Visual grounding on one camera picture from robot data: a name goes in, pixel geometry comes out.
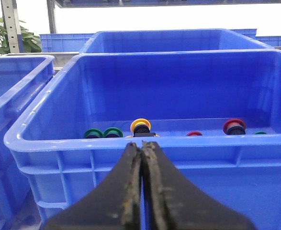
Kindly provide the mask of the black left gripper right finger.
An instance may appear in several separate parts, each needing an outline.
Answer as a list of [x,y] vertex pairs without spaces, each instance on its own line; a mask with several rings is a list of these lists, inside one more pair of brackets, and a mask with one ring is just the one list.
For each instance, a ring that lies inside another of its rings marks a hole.
[[254,230],[245,215],[189,181],[157,142],[142,143],[146,227],[149,230]]

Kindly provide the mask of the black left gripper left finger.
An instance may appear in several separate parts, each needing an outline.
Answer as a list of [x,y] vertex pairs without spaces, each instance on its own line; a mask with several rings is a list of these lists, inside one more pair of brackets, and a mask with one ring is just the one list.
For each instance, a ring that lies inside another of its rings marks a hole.
[[129,142],[110,173],[81,200],[51,217],[45,230],[139,230],[141,152]]

